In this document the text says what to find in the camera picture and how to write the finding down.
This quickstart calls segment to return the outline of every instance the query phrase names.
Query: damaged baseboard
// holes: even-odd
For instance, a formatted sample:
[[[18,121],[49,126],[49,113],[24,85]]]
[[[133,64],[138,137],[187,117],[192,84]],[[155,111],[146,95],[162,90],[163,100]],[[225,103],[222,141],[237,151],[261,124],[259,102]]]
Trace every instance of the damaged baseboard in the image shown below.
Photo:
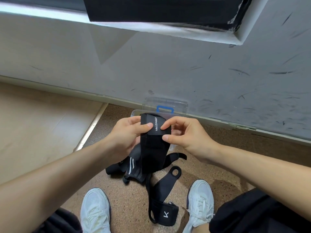
[[[92,100],[92,101],[99,101],[103,103],[119,105],[119,106],[128,107],[132,109],[142,108],[141,103],[137,103],[137,102],[133,102],[129,100],[123,100],[123,99],[119,99],[115,97],[110,97],[110,96],[105,96],[105,95],[100,95],[100,94],[95,94],[95,93],[89,93],[89,92],[84,92],[84,91],[79,91],[79,90],[74,90],[74,89],[51,86],[48,84],[27,81],[27,80],[18,79],[18,78],[11,78],[11,77],[0,75],[0,82],[8,83],[8,84],[16,85],[16,86],[22,86],[26,88],[32,88],[32,89],[41,90],[41,91],[46,91],[50,93],[61,94],[65,96],[73,96],[73,97],[78,97],[78,98]],[[221,120],[213,119],[213,118],[207,118],[207,117],[198,116],[198,115],[193,115],[193,114],[188,114],[187,116],[196,118],[200,122],[206,125],[217,126],[217,127],[222,127],[225,129],[236,130],[236,131],[243,131],[243,132],[251,133],[254,135],[258,135],[258,136],[263,136],[263,137],[273,138],[277,140],[288,141],[288,142],[298,143],[301,145],[311,146],[311,141],[297,138],[297,137],[264,131],[264,130],[261,130],[255,127],[249,127],[249,126],[244,126],[240,124],[233,124],[230,122],[221,121]]]

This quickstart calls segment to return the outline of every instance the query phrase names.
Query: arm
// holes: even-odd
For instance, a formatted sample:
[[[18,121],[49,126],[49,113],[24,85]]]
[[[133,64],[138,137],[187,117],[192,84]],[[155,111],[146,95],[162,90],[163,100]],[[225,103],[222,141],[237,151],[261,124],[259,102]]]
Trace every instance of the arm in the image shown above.
[[[32,232],[92,177],[129,155],[140,116],[121,119],[103,140],[0,185],[0,232]]]
[[[164,135],[163,140],[184,147],[202,162],[212,162],[245,178],[311,221],[311,168],[220,145],[196,119],[173,117],[161,129],[169,125],[173,128],[172,135]]]

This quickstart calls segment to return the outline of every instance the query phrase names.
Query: black pants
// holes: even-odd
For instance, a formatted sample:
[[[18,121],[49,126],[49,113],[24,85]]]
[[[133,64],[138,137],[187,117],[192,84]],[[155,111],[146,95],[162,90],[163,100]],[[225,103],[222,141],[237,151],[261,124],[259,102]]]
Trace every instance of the black pants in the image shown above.
[[[258,189],[223,204],[210,222],[211,233],[311,232],[311,223]],[[82,233],[78,218],[58,209],[34,233]]]

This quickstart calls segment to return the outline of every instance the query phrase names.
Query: shoelace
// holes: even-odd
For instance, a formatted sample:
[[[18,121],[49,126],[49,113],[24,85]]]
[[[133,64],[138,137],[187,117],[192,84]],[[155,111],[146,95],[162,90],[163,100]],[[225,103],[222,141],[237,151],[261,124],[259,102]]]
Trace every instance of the shoelace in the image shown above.
[[[204,196],[199,195],[199,199],[197,200],[197,204],[198,204],[198,208],[199,208],[199,213],[201,213],[201,215],[199,216],[198,214],[189,211],[189,209],[187,209],[187,211],[189,213],[191,213],[193,216],[195,216],[198,219],[201,219],[202,221],[206,222],[208,220],[211,220],[211,217],[213,217],[215,214],[213,213],[208,213],[211,209],[212,209],[212,205],[206,205],[206,199]]]
[[[98,224],[98,226],[94,229],[93,226],[97,223],[97,220],[100,216],[104,216],[104,218],[100,219],[100,222]],[[100,229],[104,229],[105,228],[105,225],[104,225],[104,222],[107,218],[107,215],[104,214],[104,209],[101,209],[101,208],[98,208],[98,207],[94,207],[94,208],[91,208],[88,213],[87,213],[87,220],[89,222],[92,222],[92,220],[94,220],[94,222],[92,223],[91,227],[89,228],[90,231],[89,233],[92,233],[92,232],[96,232],[97,230],[100,230]]]

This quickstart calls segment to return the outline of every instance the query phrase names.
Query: white sneaker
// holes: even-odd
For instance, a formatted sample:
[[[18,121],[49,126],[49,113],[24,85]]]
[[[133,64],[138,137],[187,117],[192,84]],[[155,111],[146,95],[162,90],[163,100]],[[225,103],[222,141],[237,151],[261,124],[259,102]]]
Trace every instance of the white sneaker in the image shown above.
[[[110,203],[100,188],[89,190],[81,206],[81,226],[84,233],[110,232]]]
[[[193,227],[209,223],[214,216],[214,197],[210,185],[204,180],[196,180],[187,196],[189,221],[183,233],[191,233]]]

